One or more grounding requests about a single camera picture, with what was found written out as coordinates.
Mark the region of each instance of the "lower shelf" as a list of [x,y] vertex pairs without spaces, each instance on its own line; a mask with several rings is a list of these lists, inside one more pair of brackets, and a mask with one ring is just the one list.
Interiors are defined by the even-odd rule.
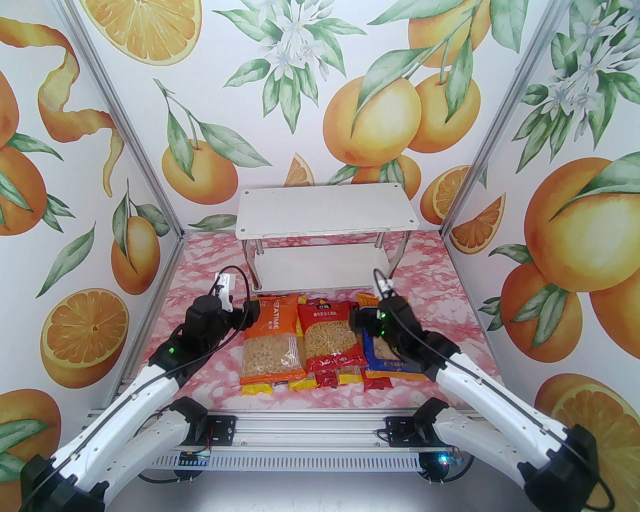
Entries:
[[265,248],[255,266],[262,292],[373,286],[373,269],[389,269],[384,249],[374,244]]

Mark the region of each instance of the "orange peel illustration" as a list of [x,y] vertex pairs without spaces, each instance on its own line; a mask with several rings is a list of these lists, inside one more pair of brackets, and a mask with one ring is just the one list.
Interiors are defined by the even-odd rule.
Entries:
[[0,41],[16,48],[64,48],[65,57],[62,64],[47,75],[38,90],[40,117],[51,138],[58,142],[73,142],[83,135],[97,132],[100,128],[111,129],[109,157],[102,168],[102,185],[107,196],[112,197],[111,174],[124,148],[124,141],[108,113],[90,108],[79,111],[63,110],[69,100],[71,86],[80,74],[76,53],[67,38],[58,30],[46,25],[0,17]]

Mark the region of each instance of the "metal bracket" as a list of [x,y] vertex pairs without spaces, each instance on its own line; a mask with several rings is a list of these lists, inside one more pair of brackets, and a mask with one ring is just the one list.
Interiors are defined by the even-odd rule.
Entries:
[[430,439],[429,442],[422,439],[412,416],[387,416],[385,417],[385,427],[390,448],[444,448],[449,446],[437,438]]
[[183,446],[210,447],[231,446],[236,433],[237,417],[231,415],[209,415],[200,439],[187,439]]

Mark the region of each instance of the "red snack packet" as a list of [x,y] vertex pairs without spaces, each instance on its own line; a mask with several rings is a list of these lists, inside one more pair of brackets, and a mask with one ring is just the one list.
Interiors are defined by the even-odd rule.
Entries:
[[391,379],[389,377],[375,377],[370,378],[367,377],[367,372],[364,368],[360,369],[362,373],[362,382],[364,383],[364,390],[369,391],[370,389],[393,389],[394,385],[391,384]]
[[316,382],[320,388],[338,387],[338,376],[334,370],[316,373]]
[[308,372],[367,364],[362,346],[349,327],[350,308],[348,301],[298,305]]

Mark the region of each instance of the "orange pasta bag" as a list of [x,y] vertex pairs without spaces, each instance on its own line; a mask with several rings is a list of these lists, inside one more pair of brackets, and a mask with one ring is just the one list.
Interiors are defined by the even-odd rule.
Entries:
[[350,308],[348,301],[298,305],[308,372],[367,364],[362,346],[349,327]]
[[298,295],[260,297],[259,300],[258,321],[244,334],[240,384],[306,378],[296,338]]

